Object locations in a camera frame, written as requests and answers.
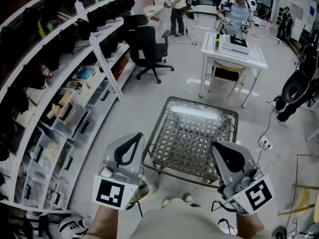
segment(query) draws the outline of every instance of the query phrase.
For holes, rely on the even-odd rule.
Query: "wooden chair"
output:
[[[307,186],[307,185],[300,185],[300,184],[293,184],[293,186],[297,188],[302,188],[304,189],[303,193],[298,197],[297,200],[297,207],[295,210],[289,211],[289,212],[284,212],[284,213],[279,213],[279,215],[286,215],[286,214],[294,214],[294,213],[301,213],[305,210],[315,208],[314,211],[314,223],[319,223],[319,187],[314,187],[314,186]],[[310,193],[309,190],[317,190],[317,198],[316,202],[314,204],[309,204],[309,199],[310,199]]]
[[[213,81],[214,81],[214,77],[215,77],[216,67],[220,67],[220,68],[222,68],[222,69],[224,69],[226,71],[229,71],[229,72],[237,72],[237,73],[239,73],[238,80],[236,81],[235,86],[233,87],[232,91],[230,92],[229,97],[234,92],[236,87],[238,87],[239,84],[242,83],[245,75],[252,75],[252,76],[254,76],[254,78],[257,77],[256,71],[254,69],[251,69],[249,67],[236,68],[236,66],[237,66],[236,64],[233,64],[233,63],[230,63],[230,62],[227,62],[227,61],[223,61],[221,63],[221,62],[219,62],[217,60],[214,60],[213,61],[213,66],[214,66],[214,68],[213,68],[213,73],[212,73],[212,76],[211,76],[208,92],[210,92],[211,89],[212,89],[212,85],[213,85]]]

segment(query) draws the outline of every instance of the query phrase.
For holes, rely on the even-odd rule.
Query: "chair base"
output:
[[[156,78],[156,81],[158,84],[161,83],[161,80],[159,79],[158,77],[158,74],[156,73],[156,70],[155,68],[170,68],[170,70],[173,72],[174,71],[174,68],[172,66],[169,66],[169,65],[162,65],[162,64],[156,64],[154,67],[146,67],[144,70],[142,70],[139,74],[136,75],[136,79],[140,80],[141,79],[141,75],[146,73],[147,71],[149,70],[152,70],[154,75],[155,75],[155,78]]]

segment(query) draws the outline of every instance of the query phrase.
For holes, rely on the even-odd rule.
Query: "white table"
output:
[[[255,87],[255,84],[257,82],[257,79],[260,75],[260,72],[262,70],[267,70],[268,66],[265,60],[265,57],[260,49],[260,47],[256,44],[249,43],[250,46],[250,53],[249,55],[237,52],[233,50],[227,50],[222,47],[222,38],[223,36],[220,35],[221,41],[219,44],[219,48],[216,51],[215,50],[215,39],[216,39],[216,33],[209,33],[207,32],[205,34],[205,38],[203,41],[203,45],[201,47],[201,52],[203,53],[203,65],[202,65],[202,71],[201,71],[201,81],[200,81],[200,90],[199,90],[199,96],[203,97],[203,91],[205,86],[205,77],[207,72],[207,66],[214,66],[214,60],[223,63],[223,62],[230,62],[232,64],[235,64],[237,66],[247,67],[251,68],[252,70],[256,70],[257,74],[255,77],[255,81],[250,89],[250,92],[244,101],[242,107],[245,108],[248,98],[250,97],[251,93],[253,92],[253,89]],[[216,67],[214,66],[212,80],[215,74]]]

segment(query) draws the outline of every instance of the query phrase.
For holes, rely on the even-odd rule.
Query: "office chair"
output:
[[[162,38],[165,38],[165,43],[156,43],[155,28],[153,26],[145,26],[148,23],[148,18],[145,15],[130,15],[124,17],[124,40],[131,48],[131,59],[141,67],[145,67],[136,78],[141,79],[141,75],[149,70],[154,72],[157,83],[161,80],[158,78],[155,68],[174,68],[169,65],[158,64],[159,62],[166,63],[168,42],[167,37],[170,31],[166,31]]]

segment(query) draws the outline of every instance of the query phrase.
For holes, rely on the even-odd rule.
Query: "white floor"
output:
[[[214,16],[201,14],[197,26],[194,26],[195,22],[189,20],[187,25],[191,39],[193,41],[203,41],[205,32],[215,32],[214,21]],[[168,10],[165,11],[165,22],[169,22]],[[158,33],[161,34],[162,32],[163,27],[159,27]],[[125,98],[121,102],[115,102],[92,145],[78,177],[72,195],[71,208],[82,215],[95,216],[98,205],[91,201],[93,176],[99,169],[99,164],[108,144],[124,134],[135,131],[142,132],[148,139],[169,96],[236,111],[239,115],[237,142],[247,147],[257,160],[260,151],[257,141],[268,126],[269,114],[272,110],[272,107],[266,101],[271,101],[280,94],[283,84],[295,70],[296,56],[284,43],[278,46],[268,43],[276,43],[273,33],[257,27],[251,31],[252,33],[263,37],[263,39],[258,38],[256,40],[252,36],[248,36],[248,40],[260,45],[269,70],[262,72],[255,87],[255,93],[245,109],[241,108],[241,104],[247,95],[245,90],[250,89],[252,84],[251,79],[246,79],[245,85],[242,86],[244,90],[240,88],[230,99],[227,97],[233,84],[219,80],[214,81],[213,91],[210,94],[208,94],[208,86],[206,86],[204,97],[200,98],[198,96],[202,54],[200,47],[176,44],[189,43],[190,41],[186,36],[169,38],[167,64],[174,66],[175,71],[157,69],[162,80],[161,84],[156,83],[152,72],[142,75],[140,81],[136,80],[134,75],[139,71],[136,69],[124,86]],[[310,142],[305,141],[305,134],[315,128],[315,121],[316,114],[312,113],[306,106],[299,108],[290,117],[288,128],[279,125],[275,113],[272,114],[266,137],[273,143],[274,148],[263,151],[260,159],[262,169],[270,174],[276,193],[275,200],[259,212],[259,217],[269,230],[280,224],[286,225],[288,216],[278,217],[277,213],[287,211],[290,208],[293,192],[292,184],[296,176],[297,154],[318,154],[316,138],[314,137]],[[317,181],[319,173],[319,170],[316,169],[317,162],[318,159],[315,158],[306,156],[299,158],[299,183],[319,185]],[[145,169],[145,174],[149,176],[153,174],[153,171]],[[212,201],[221,199],[216,190],[180,181],[163,174],[160,176],[155,174],[150,180],[156,183],[159,188],[149,200],[142,202],[143,212],[160,207],[166,196],[182,196],[185,192],[191,192],[196,203],[202,205],[216,222],[221,218],[227,218],[232,226],[236,226],[234,214],[223,209],[213,213],[210,212]],[[311,199],[313,203],[315,196],[314,194]],[[306,220],[311,222],[312,212],[310,210],[305,212],[304,215],[298,216],[298,231],[303,227]],[[291,224],[293,218],[294,216],[290,220],[288,231],[295,226]],[[140,213],[136,206],[129,211],[120,212],[118,238],[128,238],[135,230],[140,219]]]

